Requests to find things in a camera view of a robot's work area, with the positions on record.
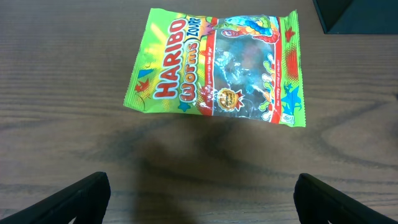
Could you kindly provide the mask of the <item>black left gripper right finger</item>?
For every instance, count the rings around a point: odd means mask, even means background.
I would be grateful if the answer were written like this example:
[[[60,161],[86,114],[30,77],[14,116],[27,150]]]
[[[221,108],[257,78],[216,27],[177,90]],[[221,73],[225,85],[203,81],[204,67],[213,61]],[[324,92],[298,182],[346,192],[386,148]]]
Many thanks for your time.
[[[397,224],[307,173],[298,177],[294,203],[301,224]]]

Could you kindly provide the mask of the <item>green Haribo worms bag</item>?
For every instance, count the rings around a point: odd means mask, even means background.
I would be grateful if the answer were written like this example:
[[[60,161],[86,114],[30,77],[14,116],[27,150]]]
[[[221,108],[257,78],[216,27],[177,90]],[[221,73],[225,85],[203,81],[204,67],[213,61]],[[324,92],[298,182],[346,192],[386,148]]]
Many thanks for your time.
[[[143,113],[306,125],[299,19],[153,8],[124,105]]]

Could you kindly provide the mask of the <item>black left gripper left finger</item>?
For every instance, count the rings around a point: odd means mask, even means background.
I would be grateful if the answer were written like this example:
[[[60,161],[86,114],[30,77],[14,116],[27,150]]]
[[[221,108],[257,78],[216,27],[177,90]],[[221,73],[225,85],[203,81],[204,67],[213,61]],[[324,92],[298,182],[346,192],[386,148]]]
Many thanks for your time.
[[[102,223],[111,188],[105,172],[95,172],[1,220],[2,224]]]

